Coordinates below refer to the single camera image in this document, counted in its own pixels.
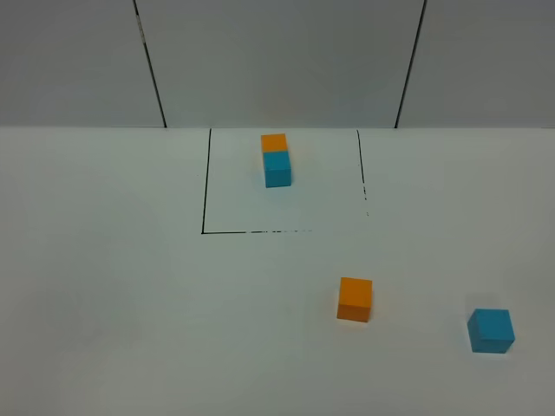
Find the blue template cube block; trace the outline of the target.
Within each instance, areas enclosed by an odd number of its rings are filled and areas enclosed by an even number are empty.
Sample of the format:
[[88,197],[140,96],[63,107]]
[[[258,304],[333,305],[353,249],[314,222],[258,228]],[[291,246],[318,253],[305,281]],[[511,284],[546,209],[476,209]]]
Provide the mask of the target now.
[[266,188],[291,186],[291,160],[288,151],[263,153]]

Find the orange template cube block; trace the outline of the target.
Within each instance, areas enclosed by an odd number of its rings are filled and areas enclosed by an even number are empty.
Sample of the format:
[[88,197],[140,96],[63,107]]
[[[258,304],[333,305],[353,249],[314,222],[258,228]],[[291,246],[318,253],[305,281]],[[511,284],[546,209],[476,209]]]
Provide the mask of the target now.
[[261,136],[263,153],[287,152],[288,145],[284,133],[264,134]]

